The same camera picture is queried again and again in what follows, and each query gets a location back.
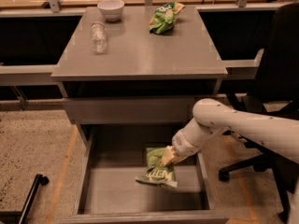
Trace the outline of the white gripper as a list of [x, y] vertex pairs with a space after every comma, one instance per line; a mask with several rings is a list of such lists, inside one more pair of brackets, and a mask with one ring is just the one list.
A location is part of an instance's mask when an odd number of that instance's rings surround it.
[[161, 157], [160, 165], [163, 167], [170, 164], [177, 164], [190, 157], [200, 150], [187, 140], [182, 130], [179, 130], [172, 138], [172, 146], [167, 146]]

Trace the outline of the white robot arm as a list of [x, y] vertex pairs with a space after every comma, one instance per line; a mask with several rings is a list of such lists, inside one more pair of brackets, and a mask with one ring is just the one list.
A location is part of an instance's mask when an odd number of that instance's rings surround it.
[[197, 153], [208, 140], [226, 130], [292, 161], [292, 169], [299, 170], [298, 120], [238, 111], [208, 98], [195, 103], [191, 121], [173, 136], [161, 165], [183, 161]]

